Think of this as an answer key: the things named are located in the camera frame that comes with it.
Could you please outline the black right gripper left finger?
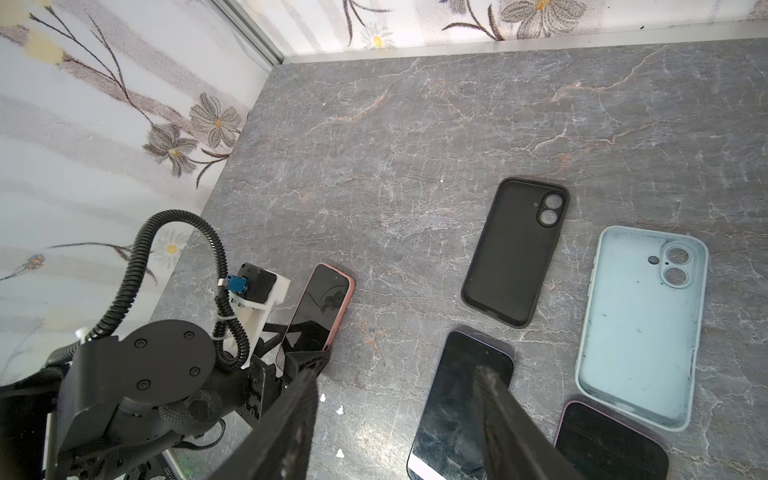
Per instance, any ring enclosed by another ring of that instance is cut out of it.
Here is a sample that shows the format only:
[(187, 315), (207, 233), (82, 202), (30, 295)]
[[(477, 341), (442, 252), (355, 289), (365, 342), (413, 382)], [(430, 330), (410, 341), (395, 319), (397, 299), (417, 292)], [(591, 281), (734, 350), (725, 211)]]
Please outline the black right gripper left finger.
[(210, 477), (305, 479), (318, 404), (317, 376), (311, 369), (304, 370)]

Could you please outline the black phone case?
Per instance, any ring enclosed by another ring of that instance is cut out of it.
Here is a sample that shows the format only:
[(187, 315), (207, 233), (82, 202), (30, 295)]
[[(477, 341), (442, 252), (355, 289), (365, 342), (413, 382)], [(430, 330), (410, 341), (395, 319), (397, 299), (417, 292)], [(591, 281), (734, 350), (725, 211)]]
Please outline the black phone case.
[(510, 327), (532, 320), (570, 192), (509, 177), (498, 186), (461, 289), (463, 302)]

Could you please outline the light blue phone case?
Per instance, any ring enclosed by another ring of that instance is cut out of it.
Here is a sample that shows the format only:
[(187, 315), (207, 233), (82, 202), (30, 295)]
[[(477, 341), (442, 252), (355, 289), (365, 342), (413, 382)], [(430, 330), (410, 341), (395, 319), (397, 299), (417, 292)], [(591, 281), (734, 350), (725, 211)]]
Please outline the light blue phone case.
[(695, 237), (603, 230), (575, 370), (582, 394), (660, 429), (688, 427), (708, 263)]

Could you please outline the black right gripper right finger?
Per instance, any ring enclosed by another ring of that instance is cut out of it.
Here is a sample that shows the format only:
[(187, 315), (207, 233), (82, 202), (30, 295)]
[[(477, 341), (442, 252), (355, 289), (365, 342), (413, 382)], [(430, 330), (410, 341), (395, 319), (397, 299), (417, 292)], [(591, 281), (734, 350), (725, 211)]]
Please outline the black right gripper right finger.
[(582, 475), (539, 430), (500, 376), (475, 369), (472, 405), (489, 479), (580, 479)]

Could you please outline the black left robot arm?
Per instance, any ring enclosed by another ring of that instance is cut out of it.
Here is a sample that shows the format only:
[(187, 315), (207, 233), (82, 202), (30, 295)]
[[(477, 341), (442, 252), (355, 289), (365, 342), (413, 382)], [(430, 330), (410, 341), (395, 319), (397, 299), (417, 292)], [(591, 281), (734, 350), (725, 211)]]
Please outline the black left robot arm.
[(231, 412), (251, 426), (215, 470), (217, 479), (307, 475), (326, 351), (293, 352), (286, 372), (255, 360), (226, 371), (211, 336), (182, 320), (147, 324), (126, 338), (80, 346), (66, 368), (49, 366), (1, 390), (5, 479), (114, 479), (158, 474), (152, 460), (191, 447)]

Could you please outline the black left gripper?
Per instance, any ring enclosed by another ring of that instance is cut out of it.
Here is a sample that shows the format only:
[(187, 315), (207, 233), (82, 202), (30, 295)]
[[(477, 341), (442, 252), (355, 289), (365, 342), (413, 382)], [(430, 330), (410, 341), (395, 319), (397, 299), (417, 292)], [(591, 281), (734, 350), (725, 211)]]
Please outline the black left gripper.
[(319, 375), (330, 361), (330, 348), (323, 347), (320, 350), (288, 350), (283, 353), (280, 368), (275, 363), (267, 364), (262, 357), (277, 347), (283, 350), (283, 339), (289, 326), (266, 323), (264, 331), (275, 333), (275, 336), (268, 341), (258, 339), (248, 368), (248, 399), (242, 406), (242, 419), (253, 429), (300, 372), (309, 369)]

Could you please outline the black phone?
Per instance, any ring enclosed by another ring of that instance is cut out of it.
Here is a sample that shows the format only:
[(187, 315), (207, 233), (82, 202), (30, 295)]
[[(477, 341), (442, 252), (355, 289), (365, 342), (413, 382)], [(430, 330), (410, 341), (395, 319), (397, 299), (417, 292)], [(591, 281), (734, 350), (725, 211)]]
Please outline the black phone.
[(514, 360), (509, 345), (470, 327), (446, 338), (407, 458), (410, 479), (485, 479), (472, 390), (477, 367), (488, 367), (505, 385)]

